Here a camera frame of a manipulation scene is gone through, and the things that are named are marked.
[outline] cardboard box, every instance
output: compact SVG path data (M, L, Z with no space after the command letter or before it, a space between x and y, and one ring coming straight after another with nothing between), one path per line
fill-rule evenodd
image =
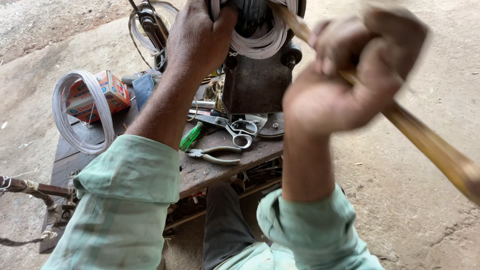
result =
M94 75L107 99L110 113L130 107L128 88L109 70ZM93 97L82 80L70 87L66 100L67 113L85 122L94 122L100 119L96 105L93 108Z

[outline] pliers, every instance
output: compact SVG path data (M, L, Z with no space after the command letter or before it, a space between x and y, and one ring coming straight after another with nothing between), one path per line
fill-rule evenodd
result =
M209 161L211 163L215 164L222 164L222 165L233 165L233 164L239 164L240 160L221 160L214 158L210 155L209 153L215 152L215 151L232 151L236 153L241 153L241 148L238 147L230 147L230 146L218 146L214 148L209 148L209 149L189 149L184 151L185 155L192 157L192 158L203 158L206 161Z

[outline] leg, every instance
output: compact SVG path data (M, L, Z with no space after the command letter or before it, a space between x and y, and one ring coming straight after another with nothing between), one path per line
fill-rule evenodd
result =
M203 270L212 270L256 242L240 211L239 196L227 183L207 190Z

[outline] dusty ground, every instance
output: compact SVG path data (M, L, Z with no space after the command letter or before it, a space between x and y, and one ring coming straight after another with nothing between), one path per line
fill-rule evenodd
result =
M8 63L131 10L127 0L0 0L0 61Z
M8 121L6 128L0 130L0 174L17 175L37 168L40 172L23 179L48 183L58 140L51 115L51 93L56 81L76 68L91 72L110 69L122 76L146 66L130 41L126 19L52 43L42 50L31 50L32 53L15 59L23 48L38 40L43 40L43 43L38 42L40 48L50 39L59 40L81 32L79 26L73 27L78 16L82 17L82 12L97 5L92 13L98 13L83 15L96 21L100 10L105 10L108 4L105 1L97 4L76 1L76 8L66 9L65 4L56 1L56 8L51 10L54 15L46 15L51 7L48 1L29 3L33 6L24 9L30 13L23 16L26 19L23 24L34 22L31 29L36 30L32 30L31 40L25 38L20 42L16 35L21 30L9 30L16 21L5 19L11 14L4 12L17 9L15 12L19 14L14 18L18 20L20 14L24 14L20 13L22 6L17 5L27 5L28 1L9 5L0 1L0 54L4 54L0 59L8 59L0 66L0 122ZM117 16L117 12L123 14L118 16L128 13L128 5L121 7L126 1L111 2L110 8L119 10L115 15L109 13L106 20ZM410 78L410 88L399 94L399 102L453 146L480 161L480 74L476 74L480 72L480 23L477 20L480 2L395 2L412 9L433 32L430 49ZM179 0L176 6L181 7L183 3ZM313 24L325 17L346 16L359 7L354 0L310 0L306 18ZM51 31L53 27L72 32ZM24 33L29 31L28 28L20 29ZM312 53L306 46L302 48L304 60L301 65L304 65ZM30 141L31 145L18 148L21 143ZM386 269L480 270L479 209L386 119L379 116L361 130L335 136L334 154L336 176L358 213L359 234ZM242 209L257 239L262 240L254 217L258 199L253 196L243 200ZM1 236L27 240L40 233L44 207L39 201L6 194L0 202ZM169 269L198 269L202 257L203 222L204 218L200 217L177 227L177 236L164 248ZM38 245L0 247L3 269L39 269L47 258L48 255L38 254Z

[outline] shirt sleeve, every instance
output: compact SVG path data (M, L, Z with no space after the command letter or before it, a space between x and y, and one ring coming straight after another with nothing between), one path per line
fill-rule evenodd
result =
M284 200L282 190L262 199L257 220L265 236L290 248L299 270L383 270L353 226L355 210L340 186L314 203Z
M122 135L73 182L81 201L42 269L156 269L179 199L178 152Z

